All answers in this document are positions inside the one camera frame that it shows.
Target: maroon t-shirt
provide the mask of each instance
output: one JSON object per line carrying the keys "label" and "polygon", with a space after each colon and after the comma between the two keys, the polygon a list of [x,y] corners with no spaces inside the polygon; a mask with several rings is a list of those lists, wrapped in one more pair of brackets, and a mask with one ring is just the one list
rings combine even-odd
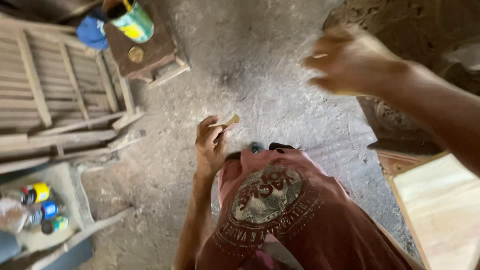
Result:
{"label": "maroon t-shirt", "polygon": [[[197,269],[412,269],[335,178],[303,151],[282,152],[243,151],[225,164],[220,218]],[[267,238],[294,259],[268,251]]]}

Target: man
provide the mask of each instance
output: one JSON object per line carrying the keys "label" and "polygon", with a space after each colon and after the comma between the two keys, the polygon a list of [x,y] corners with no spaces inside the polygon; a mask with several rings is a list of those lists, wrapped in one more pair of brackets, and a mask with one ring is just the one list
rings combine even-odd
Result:
{"label": "man", "polygon": [[[357,27],[327,30],[305,60],[335,94],[379,97],[416,117],[480,175],[480,98],[404,61]],[[173,269],[423,269],[307,154],[282,145],[228,159],[217,116],[197,130],[197,172]],[[213,141],[220,135],[217,145]],[[220,218],[211,188],[218,173]]]}

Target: blurred hand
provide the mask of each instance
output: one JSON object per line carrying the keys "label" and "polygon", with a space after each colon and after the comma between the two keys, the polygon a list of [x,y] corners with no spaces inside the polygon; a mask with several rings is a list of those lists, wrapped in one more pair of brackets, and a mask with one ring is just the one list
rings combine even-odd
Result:
{"label": "blurred hand", "polygon": [[230,131],[222,133],[218,143],[214,144],[213,141],[223,131],[224,126],[208,127],[216,124],[219,119],[219,116],[207,117],[197,127],[197,179],[213,180],[227,157]]}
{"label": "blurred hand", "polygon": [[338,95],[381,95],[408,65],[358,26],[327,29],[304,65],[326,73],[309,81]]}

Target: concrete floor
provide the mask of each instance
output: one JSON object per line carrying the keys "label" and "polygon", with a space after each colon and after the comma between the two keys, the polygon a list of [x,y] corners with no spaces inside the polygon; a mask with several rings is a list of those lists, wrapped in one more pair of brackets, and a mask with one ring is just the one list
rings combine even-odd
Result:
{"label": "concrete floor", "polygon": [[[195,130],[209,115],[241,125],[229,150],[253,141],[306,150],[340,179],[353,199],[419,258],[374,152],[375,136],[354,98],[305,84],[300,61],[339,0],[165,0],[161,11],[192,64],[190,73],[155,89],[134,87],[147,115],[131,126],[147,137],[120,152],[121,163],[86,173],[97,219],[129,204],[134,217],[93,237],[83,270],[170,269],[195,173]],[[217,186],[212,195],[218,217]]]}

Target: wooden stool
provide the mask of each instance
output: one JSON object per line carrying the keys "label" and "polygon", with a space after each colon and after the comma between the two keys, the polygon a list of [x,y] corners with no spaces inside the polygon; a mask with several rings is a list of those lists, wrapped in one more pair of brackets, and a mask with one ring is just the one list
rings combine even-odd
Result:
{"label": "wooden stool", "polygon": [[[190,71],[190,65],[182,52],[178,50],[176,41],[168,33],[162,18],[158,14],[157,7],[150,0],[139,0],[138,2],[155,25],[154,34],[149,41],[135,43],[116,26],[112,24],[105,24],[104,26],[108,45],[119,66],[121,76],[127,79],[146,81],[148,86],[152,87],[161,85],[185,71]],[[105,1],[104,7],[111,6],[111,4],[112,1]],[[133,47],[139,47],[144,51],[144,57],[140,63],[134,63],[128,57]],[[171,63],[176,63],[179,67],[160,77],[156,77],[155,71]]]}

